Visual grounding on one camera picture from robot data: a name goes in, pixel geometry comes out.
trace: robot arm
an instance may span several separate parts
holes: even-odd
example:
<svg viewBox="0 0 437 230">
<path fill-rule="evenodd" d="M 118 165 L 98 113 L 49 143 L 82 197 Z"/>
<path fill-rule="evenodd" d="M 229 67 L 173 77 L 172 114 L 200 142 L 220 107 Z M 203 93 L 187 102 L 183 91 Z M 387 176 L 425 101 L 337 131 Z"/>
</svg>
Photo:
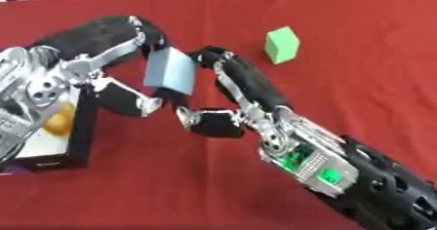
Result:
<svg viewBox="0 0 437 230">
<path fill-rule="evenodd" d="M 297 115 L 253 65 L 232 52 L 207 47 L 191 56 L 216 72 L 219 90 L 239 109 L 212 113 L 180 107 L 179 118 L 188 130 L 222 137 L 240 137 L 244 126 L 257 132 L 262 160 L 366 229 L 436 227 L 437 193 L 430 182 L 375 149 Z M 216 119 L 227 126 L 218 134 Z"/>
<path fill-rule="evenodd" d="M 0 53 L 0 162 L 60 110 L 72 86 L 92 93 L 98 104 L 144 117 L 164 100 L 149 97 L 106 76 L 103 69 L 126 56 L 171 47 L 151 22 L 132 16 L 96 19 L 22 48 Z"/>
</svg>

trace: red table surface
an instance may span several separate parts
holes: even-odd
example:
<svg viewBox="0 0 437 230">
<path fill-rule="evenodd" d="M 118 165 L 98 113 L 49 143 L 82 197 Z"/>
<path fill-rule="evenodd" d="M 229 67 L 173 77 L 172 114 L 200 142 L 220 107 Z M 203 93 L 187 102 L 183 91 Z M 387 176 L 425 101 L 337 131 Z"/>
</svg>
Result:
<svg viewBox="0 0 437 230">
<path fill-rule="evenodd" d="M 139 15 L 184 51 L 250 59 L 298 113 L 437 180 L 437 0 L 45 0 L 0 4 L 0 47 L 103 15 Z M 274 66 L 265 33 L 290 26 L 298 57 Z M 144 61 L 112 69 L 140 85 Z M 199 71 L 194 106 L 228 106 Z M 258 138 L 186 133 L 170 108 L 99 115 L 87 169 L 0 178 L 0 228 L 359 229 L 261 161 Z"/>
</svg>

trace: black finger padding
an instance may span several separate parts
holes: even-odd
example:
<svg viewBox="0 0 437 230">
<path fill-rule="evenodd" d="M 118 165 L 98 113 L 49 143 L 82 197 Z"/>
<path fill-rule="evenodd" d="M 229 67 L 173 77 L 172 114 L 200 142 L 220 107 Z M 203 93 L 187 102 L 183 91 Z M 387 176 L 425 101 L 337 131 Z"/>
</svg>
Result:
<svg viewBox="0 0 437 230">
<path fill-rule="evenodd" d="M 243 128 L 232 120 L 233 112 L 230 110 L 208 108 L 198 111 L 201 120 L 191 126 L 193 133 L 207 137 L 238 138 L 244 135 Z"/>
<path fill-rule="evenodd" d="M 208 46 L 190 56 L 198 61 L 201 59 L 201 65 L 214 69 L 214 63 L 223 58 L 223 53 L 228 51 L 224 48 Z M 268 81 L 264 75 L 250 62 L 242 57 L 234 56 L 232 59 L 223 63 L 223 70 L 229 78 L 240 88 L 244 96 L 249 101 L 256 101 L 265 111 L 272 111 L 275 106 L 284 105 L 292 107 L 287 99 Z M 227 98 L 232 98 L 230 93 L 222 84 L 218 89 L 224 93 Z"/>
<path fill-rule="evenodd" d="M 78 55 L 86 54 L 95 57 L 104 51 L 137 37 L 136 27 L 129 22 L 130 16 L 107 16 L 95 19 L 73 28 L 60 31 L 34 42 L 32 46 L 50 46 L 60 51 L 60 58 L 71 60 Z M 155 24 L 137 17 L 141 23 L 141 31 L 145 33 L 145 51 L 150 45 L 155 50 L 171 45 L 164 32 Z"/>
<path fill-rule="evenodd" d="M 173 112 L 176 112 L 176 110 L 179 107 L 188 108 L 188 101 L 186 99 L 186 95 L 174 90 L 170 90 L 166 88 L 158 88 L 153 93 L 152 97 L 162 98 L 164 99 L 165 103 L 169 101 L 172 104 Z"/>
</svg>

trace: hole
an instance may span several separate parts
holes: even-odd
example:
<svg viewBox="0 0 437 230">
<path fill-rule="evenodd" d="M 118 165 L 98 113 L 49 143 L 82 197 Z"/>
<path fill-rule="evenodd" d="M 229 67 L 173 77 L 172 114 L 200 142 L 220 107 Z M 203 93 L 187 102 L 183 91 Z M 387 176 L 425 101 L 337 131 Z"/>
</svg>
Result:
<svg viewBox="0 0 437 230">
<path fill-rule="evenodd" d="M 53 99 L 57 96 L 57 93 L 49 93 L 49 98 Z"/>
<path fill-rule="evenodd" d="M 426 199 L 420 196 L 413 204 L 413 210 L 427 218 L 429 221 L 437 220 L 437 209 L 432 208 Z"/>
<path fill-rule="evenodd" d="M 33 95 L 33 97 L 35 97 L 36 99 L 41 99 L 43 98 L 43 94 L 42 93 L 36 93 Z"/>
<path fill-rule="evenodd" d="M 396 192 L 398 193 L 404 193 L 408 189 L 408 183 L 404 179 L 398 177 L 397 175 L 394 175 L 394 181 L 396 184 Z"/>
<path fill-rule="evenodd" d="M 44 82 L 43 86 L 45 89 L 50 89 L 52 87 L 52 84 L 49 82 Z"/>
<path fill-rule="evenodd" d="M 387 181 L 385 180 L 385 178 L 376 179 L 371 182 L 371 189 L 374 192 L 381 192 L 382 190 L 385 189 L 386 185 L 387 185 Z"/>
<path fill-rule="evenodd" d="M 394 230 L 410 230 L 412 220 L 406 216 L 396 215 L 387 219 L 387 225 Z"/>
</svg>

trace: red fabric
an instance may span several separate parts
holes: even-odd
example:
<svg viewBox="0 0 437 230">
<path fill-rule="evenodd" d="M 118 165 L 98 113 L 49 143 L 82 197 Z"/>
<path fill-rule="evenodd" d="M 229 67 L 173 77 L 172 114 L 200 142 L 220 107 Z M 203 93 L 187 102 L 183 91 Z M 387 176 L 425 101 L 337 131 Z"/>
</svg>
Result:
<svg viewBox="0 0 437 230">
<path fill-rule="evenodd" d="M 103 15 L 155 21 L 184 51 L 252 60 L 298 113 L 437 180 L 437 0 L 50 0 L 0 4 L 0 45 L 24 45 Z M 298 58 L 274 66 L 267 31 L 290 26 Z M 140 85 L 144 62 L 113 70 Z M 199 72 L 192 103 L 229 105 Z M 188 134 L 166 108 L 139 120 L 102 111 L 92 163 L 0 178 L 0 227 L 359 229 L 261 161 L 257 138 Z"/>
</svg>

